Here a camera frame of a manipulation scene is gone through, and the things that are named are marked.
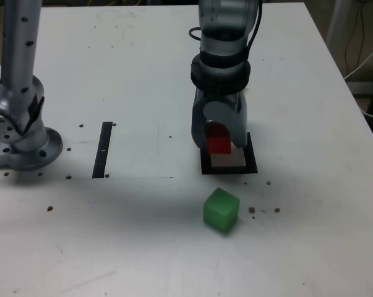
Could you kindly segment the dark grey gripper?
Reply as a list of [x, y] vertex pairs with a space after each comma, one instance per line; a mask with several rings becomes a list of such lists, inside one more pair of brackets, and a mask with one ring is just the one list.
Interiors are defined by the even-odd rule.
[[192, 107], [191, 134], [196, 146], [205, 149], [207, 119], [224, 125], [237, 147], [247, 145], [247, 103], [243, 92], [213, 95], [196, 90]]

